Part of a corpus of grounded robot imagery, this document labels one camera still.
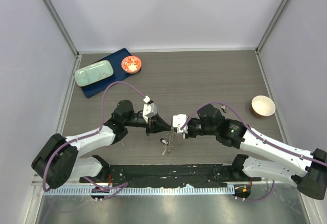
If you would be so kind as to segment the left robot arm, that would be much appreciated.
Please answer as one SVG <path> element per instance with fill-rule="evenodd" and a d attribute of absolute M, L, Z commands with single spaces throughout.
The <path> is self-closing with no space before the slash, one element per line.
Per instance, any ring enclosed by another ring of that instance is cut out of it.
<path fill-rule="evenodd" d="M 127 135 L 128 127 L 143 128 L 147 135 L 171 129 L 171 125 L 157 114 L 153 101 L 144 104 L 143 110 L 136 113 L 131 101 L 122 100 L 100 128 L 77 136 L 52 135 L 31 167 L 51 189 L 57 189 L 74 178 L 82 182 L 105 182 L 109 179 L 109 164 L 98 155 L 88 158 L 84 155 L 121 141 Z"/>

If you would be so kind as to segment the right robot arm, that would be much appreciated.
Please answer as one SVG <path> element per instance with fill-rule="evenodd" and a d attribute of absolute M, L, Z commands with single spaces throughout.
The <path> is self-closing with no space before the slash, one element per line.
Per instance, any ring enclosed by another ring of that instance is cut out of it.
<path fill-rule="evenodd" d="M 283 182 L 300 193 L 323 200 L 326 194 L 326 151 L 309 151 L 274 140 L 253 127 L 240 115 L 228 119 L 207 103 L 195 110 L 198 117 L 182 115 L 176 131 L 185 138 L 214 136 L 224 146 L 248 151 L 265 158 L 261 161 L 246 155 L 235 158 L 231 176 L 241 181 L 245 177 L 260 177 Z"/>

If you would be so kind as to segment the metal disc keyring holder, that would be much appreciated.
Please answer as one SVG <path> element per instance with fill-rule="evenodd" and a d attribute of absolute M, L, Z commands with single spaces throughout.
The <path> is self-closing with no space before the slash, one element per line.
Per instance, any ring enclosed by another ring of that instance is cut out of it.
<path fill-rule="evenodd" d="M 164 148 L 162 155 L 170 154 L 175 146 L 175 143 L 174 143 L 175 129 L 171 128 L 171 130 L 168 132 L 166 138 L 164 138 L 164 139 L 166 140 L 166 144 L 164 144 L 165 148 Z"/>

